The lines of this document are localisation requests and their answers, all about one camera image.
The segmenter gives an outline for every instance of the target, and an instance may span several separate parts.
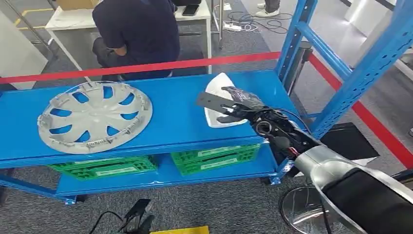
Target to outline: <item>white cabinet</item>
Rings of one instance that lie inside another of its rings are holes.
[[[40,74],[47,59],[0,11],[0,77]],[[17,89],[31,89],[35,81],[12,83]]]

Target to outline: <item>yellow object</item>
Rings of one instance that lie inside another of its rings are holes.
[[[53,8],[43,8],[43,9],[33,9],[33,10],[25,10],[22,12],[22,16],[26,16],[27,13],[30,12],[38,12],[38,11],[53,11]],[[21,22],[21,19],[18,18],[15,22],[14,25],[17,26],[19,23]],[[44,28],[45,26],[35,26],[33,28]],[[25,29],[29,29],[28,27],[22,27],[22,28],[17,28],[19,30],[25,30]]]
[[[57,0],[62,10],[93,9],[100,0]]]
[[[184,228],[169,231],[160,231],[151,234],[209,234],[209,229],[208,226],[203,226],[197,228]]]

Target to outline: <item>cardboard box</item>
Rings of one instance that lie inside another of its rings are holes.
[[[57,0],[64,11],[77,9],[93,9],[100,0]]]

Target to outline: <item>crate label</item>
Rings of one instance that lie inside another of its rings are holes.
[[[120,159],[120,158],[121,157],[98,159],[98,160],[88,160],[88,161],[74,162],[74,164],[84,164],[84,163],[90,163],[90,162],[102,162],[102,161],[114,160],[114,159]]]
[[[212,150],[204,150],[204,151],[198,152],[198,157],[204,156],[204,154],[221,153],[225,151],[236,150],[239,148],[241,148],[241,146],[229,146],[229,147],[221,147],[221,148],[212,149]]]
[[[107,175],[113,175],[113,174],[119,174],[119,173],[125,173],[125,172],[135,172],[137,170],[138,169],[136,169],[134,167],[127,167],[127,168],[110,170],[110,171],[96,172],[96,175],[97,176],[107,176]]]
[[[231,164],[231,163],[234,163],[234,162],[238,162],[238,159],[232,158],[232,159],[228,159],[228,160],[225,160],[225,161],[222,161],[222,162],[215,162],[215,163],[211,163],[211,164],[207,164],[207,165],[202,165],[201,170],[210,169],[210,168],[214,168],[214,167],[219,167],[219,166]]]

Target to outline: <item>round metal base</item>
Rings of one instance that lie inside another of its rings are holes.
[[[285,222],[303,234],[326,234],[321,200],[312,187],[300,187],[285,194],[280,201],[280,212]],[[334,234],[351,233],[326,211]]]

